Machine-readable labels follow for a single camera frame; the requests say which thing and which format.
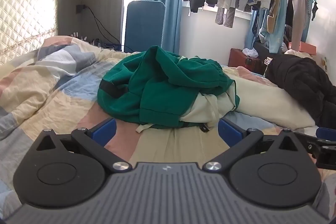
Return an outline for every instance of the orange box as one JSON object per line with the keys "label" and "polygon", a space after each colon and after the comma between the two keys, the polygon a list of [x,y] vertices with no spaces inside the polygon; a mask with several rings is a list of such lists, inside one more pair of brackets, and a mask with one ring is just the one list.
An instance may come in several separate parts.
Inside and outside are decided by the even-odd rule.
{"label": "orange box", "polygon": [[310,55],[316,55],[316,47],[314,45],[300,42],[299,52],[306,52]]}

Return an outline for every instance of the black puffer jacket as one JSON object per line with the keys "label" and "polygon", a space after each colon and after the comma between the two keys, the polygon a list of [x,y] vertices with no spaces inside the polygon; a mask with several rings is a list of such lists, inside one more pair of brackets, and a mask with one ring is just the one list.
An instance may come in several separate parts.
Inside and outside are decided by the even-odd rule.
{"label": "black puffer jacket", "polygon": [[287,54],[277,56],[265,76],[297,100],[317,126],[336,129],[336,87],[314,60]]}

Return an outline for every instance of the black strap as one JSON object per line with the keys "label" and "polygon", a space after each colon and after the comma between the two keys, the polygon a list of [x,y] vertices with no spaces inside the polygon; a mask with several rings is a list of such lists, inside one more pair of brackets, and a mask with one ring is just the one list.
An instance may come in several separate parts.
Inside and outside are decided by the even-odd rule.
{"label": "black strap", "polygon": [[115,99],[121,97],[126,92],[128,92],[127,86],[119,89],[113,83],[108,82],[104,79],[102,79],[102,81],[100,82],[99,88]]}

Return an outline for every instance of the plastic bag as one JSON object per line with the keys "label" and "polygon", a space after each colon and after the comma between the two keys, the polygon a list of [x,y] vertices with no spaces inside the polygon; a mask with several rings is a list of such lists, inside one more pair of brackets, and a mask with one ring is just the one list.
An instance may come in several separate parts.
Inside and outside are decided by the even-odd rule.
{"label": "plastic bag", "polygon": [[282,42],[281,52],[285,53],[286,51],[288,51],[288,48],[287,48],[286,44],[284,42]]}
{"label": "plastic bag", "polygon": [[255,50],[255,48],[249,50],[248,48],[243,49],[243,54],[245,54],[246,56],[252,57],[252,58],[257,58],[258,52]]}

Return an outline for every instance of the white wall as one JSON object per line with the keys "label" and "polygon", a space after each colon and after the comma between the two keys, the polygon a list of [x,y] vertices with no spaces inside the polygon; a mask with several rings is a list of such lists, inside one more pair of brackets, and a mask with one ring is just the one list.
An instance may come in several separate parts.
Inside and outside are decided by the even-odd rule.
{"label": "white wall", "polygon": [[216,13],[199,10],[191,13],[182,8],[179,54],[188,58],[198,56],[227,65],[231,48],[244,48],[250,21],[236,17],[232,29],[215,23]]}
{"label": "white wall", "polygon": [[317,0],[319,9],[310,22],[307,42],[327,58],[328,76],[336,85],[336,1]]}

